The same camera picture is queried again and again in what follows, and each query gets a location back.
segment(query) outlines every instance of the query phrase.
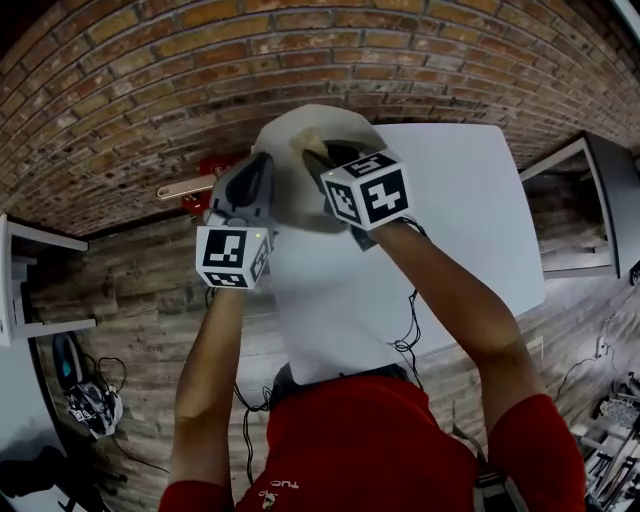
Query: black cable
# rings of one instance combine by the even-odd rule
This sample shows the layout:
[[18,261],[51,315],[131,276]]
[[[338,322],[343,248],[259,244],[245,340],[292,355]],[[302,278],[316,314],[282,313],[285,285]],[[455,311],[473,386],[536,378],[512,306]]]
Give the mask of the black cable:
[[[603,345],[606,347],[606,352],[605,352],[605,357],[609,355],[609,351],[611,351],[611,367],[613,368],[614,372],[618,372],[618,369],[616,368],[616,364],[614,362],[614,359],[616,357],[616,351],[615,349],[606,342],[602,342]],[[586,363],[587,361],[597,361],[599,358],[597,357],[587,357],[586,359],[583,359],[582,361],[578,361],[576,364],[574,364],[571,368],[569,368],[569,371],[565,374],[564,379],[562,379],[562,384],[560,384],[560,387],[558,388],[558,392],[556,393],[556,399],[555,401],[557,402],[558,399],[560,398],[560,394],[562,393],[562,389],[564,388],[565,384],[567,383],[567,379],[569,378],[569,375],[571,374],[571,372],[573,370],[575,370],[578,366],[580,366],[582,363]]]
[[[98,362],[96,363],[96,360],[91,357],[89,354],[82,352],[82,355],[84,357],[86,357],[87,359],[89,359],[89,361],[91,361],[93,363],[93,374],[100,380],[102,380],[104,386],[105,386],[105,390],[109,389],[109,383],[107,382],[107,380],[104,378],[104,375],[102,374],[102,370],[100,368],[100,364],[102,363],[102,361],[117,361],[122,365],[122,372],[123,372],[123,377],[122,377],[122,382],[120,384],[120,387],[118,387],[118,389],[115,391],[115,393],[120,393],[120,391],[122,390],[122,388],[124,387],[126,381],[127,381],[127,366],[124,364],[124,362],[122,361],[122,359],[118,358],[118,357],[101,357],[100,359],[98,359]],[[102,397],[102,405],[105,408],[109,407],[109,404],[107,403],[107,398],[106,396],[103,395]],[[133,455],[131,455],[130,453],[128,453],[127,451],[125,451],[122,446],[120,446],[118,444],[118,441],[115,438],[115,432],[109,436],[111,437],[111,439],[113,440],[113,443],[118,447],[118,449],[125,455],[125,457],[138,462],[139,464],[143,464],[145,466],[149,466],[150,468],[154,468],[154,469],[158,469],[160,471],[164,471],[165,473],[169,473],[169,471],[167,471],[164,468],[161,468],[160,466],[156,466],[154,464],[150,464],[149,462],[145,462],[144,460],[138,459],[137,457],[134,457]]]
[[249,403],[244,399],[242,393],[240,393],[240,388],[238,388],[238,383],[234,383],[233,392],[242,405],[246,407],[246,411],[244,412],[244,418],[242,420],[242,436],[244,437],[244,442],[247,445],[247,479],[249,483],[253,485],[253,469],[251,468],[251,463],[253,462],[253,443],[251,442],[251,436],[249,435],[249,413],[251,412],[269,412],[271,408],[271,390],[264,386],[262,388],[262,398],[264,402],[261,405],[249,405]]
[[[429,236],[427,235],[427,232],[415,220],[410,219],[409,217],[400,217],[400,219],[398,219],[398,220],[400,222],[403,222],[403,223],[411,226],[413,229],[418,231],[418,233],[420,233],[422,236],[424,236],[425,238],[429,239]],[[413,352],[413,347],[415,347],[416,344],[422,338],[422,329],[420,329],[420,323],[418,322],[418,316],[416,315],[416,299],[417,299],[417,297],[418,297],[418,290],[414,288],[413,292],[411,293],[411,295],[409,295],[409,298],[408,298],[409,299],[409,309],[411,311],[411,323],[409,324],[409,330],[407,331],[407,334],[404,335],[404,337],[402,337],[399,340],[394,341],[393,343],[391,343],[391,345],[393,345],[393,347],[400,353],[400,355],[407,362],[407,364],[409,365],[409,368],[411,368],[411,372],[413,373],[413,376],[415,377],[415,379],[416,379],[416,381],[418,383],[418,386],[420,387],[420,389],[422,391],[424,391],[424,386],[422,385],[422,381],[420,380],[420,376],[418,374],[418,369],[416,367],[416,355]],[[415,334],[413,336],[413,339],[411,341],[407,341],[409,339],[409,337],[411,336],[411,333],[414,332],[414,330],[415,330]],[[405,352],[409,352],[409,354],[411,354],[411,363],[409,363],[407,358],[404,356]]]
[[127,382],[127,367],[122,362],[122,359],[120,359],[118,357],[101,357],[100,359],[98,359],[98,374],[99,374],[100,378],[102,379],[102,381],[105,384],[107,384],[107,381],[105,380],[104,376],[102,375],[102,369],[100,368],[100,365],[102,364],[102,361],[117,361],[122,366],[122,382],[120,383],[120,386],[118,387],[118,389],[116,389],[116,393],[120,393],[120,390],[124,387],[125,383]]
[[120,450],[125,455],[125,457],[127,457],[127,458],[129,458],[129,459],[131,459],[131,460],[133,460],[135,462],[138,462],[140,464],[144,464],[145,466],[149,466],[150,468],[158,469],[160,471],[164,471],[165,473],[169,474],[169,471],[167,471],[166,469],[161,468],[160,466],[156,466],[154,464],[150,464],[149,462],[145,462],[145,461],[143,461],[141,459],[138,459],[138,458],[134,457],[133,455],[131,455],[130,453],[128,453],[125,450],[123,450],[122,446],[120,446],[118,444],[118,441],[115,438],[115,432],[114,432],[114,435],[112,435],[110,437],[113,440],[113,444],[115,444],[118,447],[118,450]]
[[558,398],[560,398],[560,393],[562,393],[562,388],[564,388],[564,385],[567,383],[567,379],[569,378],[569,375],[571,375],[571,372],[575,370],[578,366],[580,366],[582,363],[586,363],[587,361],[597,361],[597,359],[595,357],[587,357],[586,359],[583,359],[582,361],[577,362],[569,369],[569,371],[565,374],[564,379],[562,380],[562,384],[560,384],[560,387],[558,388],[558,393],[556,394],[556,399],[555,399],[556,402],[558,401]]

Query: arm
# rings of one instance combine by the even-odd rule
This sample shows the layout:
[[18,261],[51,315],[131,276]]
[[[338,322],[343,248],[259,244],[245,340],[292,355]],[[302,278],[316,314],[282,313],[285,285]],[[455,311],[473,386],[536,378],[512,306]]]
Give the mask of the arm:
[[228,428],[244,304],[242,290],[216,291],[182,370],[171,482],[197,480],[230,489]]
[[495,293],[405,224],[385,224],[371,236],[478,367],[488,433],[511,407],[545,392],[515,318]]

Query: white chair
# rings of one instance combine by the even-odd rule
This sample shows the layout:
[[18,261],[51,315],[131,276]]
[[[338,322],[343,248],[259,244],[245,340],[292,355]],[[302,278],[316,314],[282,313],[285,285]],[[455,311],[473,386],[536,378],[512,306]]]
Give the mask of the white chair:
[[27,266],[35,265],[37,261],[12,256],[11,239],[14,236],[76,251],[86,251],[89,247],[86,242],[22,226],[9,221],[6,214],[0,215],[0,346],[8,347],[15,340],[95,327],[94,318],[47,325],[25,323],[21,284],[27,280]]

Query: red shirt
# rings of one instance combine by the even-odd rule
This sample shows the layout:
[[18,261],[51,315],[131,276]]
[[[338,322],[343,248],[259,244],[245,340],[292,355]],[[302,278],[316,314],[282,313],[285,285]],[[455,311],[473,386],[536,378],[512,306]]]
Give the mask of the red shirt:
[[[429,398],[408,382],[350,377],[290,396],[272,412],[267,440],[265,471],[238,511],[473,510],[474,454],[440,430]],[[514,480],[530,512],[585,510],[582,457],[546,395],[500,419],[489,463]],[[186,510],[233,510],[230,491],[177,482],[160,512]]]

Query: forearm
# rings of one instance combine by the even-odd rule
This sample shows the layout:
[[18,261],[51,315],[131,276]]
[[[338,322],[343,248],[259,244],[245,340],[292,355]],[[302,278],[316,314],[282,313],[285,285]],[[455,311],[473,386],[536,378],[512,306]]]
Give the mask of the forearm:
[[504,302],[420,233],[390,223],[372,236],[476,362],[519,340],[518,325]]
[[243,290],[216,291],[180,376],[176,419],[193,419],[207,412],[228,423],[244,304]]

